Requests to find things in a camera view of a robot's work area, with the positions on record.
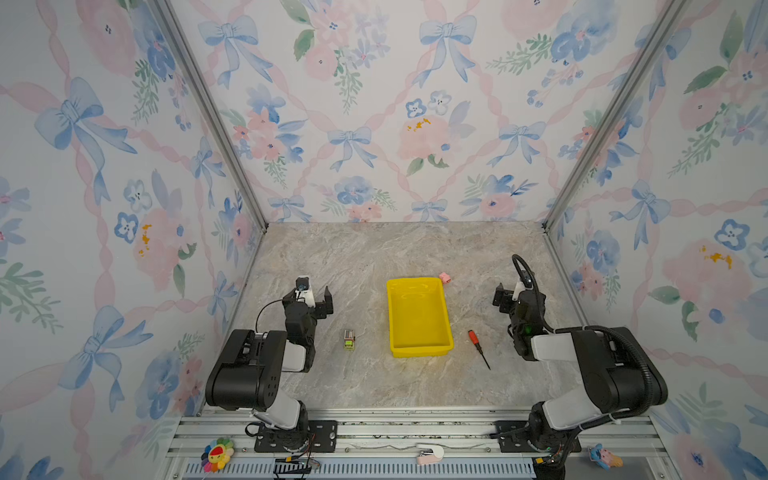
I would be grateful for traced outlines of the red handled screwdriver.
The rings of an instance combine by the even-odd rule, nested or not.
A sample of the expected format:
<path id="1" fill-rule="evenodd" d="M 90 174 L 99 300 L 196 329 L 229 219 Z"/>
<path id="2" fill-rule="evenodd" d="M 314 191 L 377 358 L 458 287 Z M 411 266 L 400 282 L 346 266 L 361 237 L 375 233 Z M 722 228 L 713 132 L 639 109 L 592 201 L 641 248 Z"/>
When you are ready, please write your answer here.
<path id="1" fill-rule="evenodd" d="M 480 356 L 483 359 L 486 367 L 488 369 L 491 369 L 490 364 L 489 364 L 489 362 L 487 361 L 487 359 L 485 357 L 483 348 L 482 348 L 482 346 L 480 344 L 480 341 L 479 341 L 479 338 L 478 338 L 477 334 L 473 330 L 469 330 L 468 331 L 468 337 L 469 337 L 470 341 L 472 342 L 473 346 L 475 347 L 475 349 L 477 350 L 477 352 L 480 354 Z"/>

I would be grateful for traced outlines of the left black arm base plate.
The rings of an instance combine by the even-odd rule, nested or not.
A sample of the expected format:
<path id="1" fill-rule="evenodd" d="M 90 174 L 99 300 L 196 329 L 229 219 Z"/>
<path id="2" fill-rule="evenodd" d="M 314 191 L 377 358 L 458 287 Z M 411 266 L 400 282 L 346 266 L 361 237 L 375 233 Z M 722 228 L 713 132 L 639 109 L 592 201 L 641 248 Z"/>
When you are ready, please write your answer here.
<path id="1" fill-rule="evenodd" d="M 337 445 L 338 422 L 300 421 L 297 427 L 291 430 L 268 428 L 259 423 L 255 432 L 252 432 L 251 427 L 247 430 L 254 439 L 253 450 L 256 453 L 333 453 Z"/>

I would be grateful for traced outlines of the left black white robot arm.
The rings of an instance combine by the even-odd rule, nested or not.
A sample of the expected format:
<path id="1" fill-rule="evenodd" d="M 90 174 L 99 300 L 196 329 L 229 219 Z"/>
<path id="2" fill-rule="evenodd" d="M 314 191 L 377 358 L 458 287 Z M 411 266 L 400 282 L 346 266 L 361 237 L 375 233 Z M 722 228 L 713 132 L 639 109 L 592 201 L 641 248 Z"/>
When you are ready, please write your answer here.
<path id="1" fill-rule="evenodd" d="M 312 420 L 306 405 L 280 388 L 284 373 L 307 373 L 313 366 L 318 322 L 334 313 L 329 289 L 316 298 L 306 276 L 278 300 L 285 327 L 258 332 L 233 330 L 214 363 L 205 387 L 206 403 L 227 411 L 247 409 L 254 420 L 245 434 L 257 453 L 332 453 L 338 422 Z"/>

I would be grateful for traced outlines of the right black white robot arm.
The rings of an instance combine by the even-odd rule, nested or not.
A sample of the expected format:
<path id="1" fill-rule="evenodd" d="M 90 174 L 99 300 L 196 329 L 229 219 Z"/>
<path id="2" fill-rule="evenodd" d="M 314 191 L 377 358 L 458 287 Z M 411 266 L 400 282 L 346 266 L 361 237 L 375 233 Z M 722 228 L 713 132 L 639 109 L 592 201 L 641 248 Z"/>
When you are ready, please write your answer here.
<path id="1" fill-rule="evenodd" d="M 528 362 L 569 362 L 581 384 L 562 396 L 534 404 L 524 422 L 495 423 L 491 435 L 504 452 L 531 451 L 556 462 L 578 448 L 586 430 L 639 416 L 668 398 L 663 376 L 625 327 L 582 326 L 549 331 L 546 296 L 518 283 L 498 285 L 492 305 L 510 318 L 516 353 Z"/>

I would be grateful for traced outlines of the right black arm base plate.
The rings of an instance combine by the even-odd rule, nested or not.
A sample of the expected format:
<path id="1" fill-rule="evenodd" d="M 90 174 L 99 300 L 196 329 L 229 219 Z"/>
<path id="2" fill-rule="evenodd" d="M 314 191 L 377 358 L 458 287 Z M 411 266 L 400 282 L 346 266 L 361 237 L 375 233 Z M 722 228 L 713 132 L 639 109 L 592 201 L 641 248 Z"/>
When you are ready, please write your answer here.
<path id="1" fill-rule="evenodd" d="M 490 435 L 499 443 L 502 453 L 563 454 L 568 431 L 553 430 L 546 424 L 531 426 L 528 421 L 499 420 L 496 431 Z"/>

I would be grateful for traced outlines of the yellow plastic bin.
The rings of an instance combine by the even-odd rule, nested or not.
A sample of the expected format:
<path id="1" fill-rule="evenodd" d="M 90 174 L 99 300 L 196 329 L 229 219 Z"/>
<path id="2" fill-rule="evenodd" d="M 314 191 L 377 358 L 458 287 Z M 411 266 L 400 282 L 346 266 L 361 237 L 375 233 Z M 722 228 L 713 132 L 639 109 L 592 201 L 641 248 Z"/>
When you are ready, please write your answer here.
<path id="1" fill-rule="evenodd" d="M 454 348 L 440 278 L 391 279 L 386 289 L 390 350 L 394 358 L 443 356 Z"/>

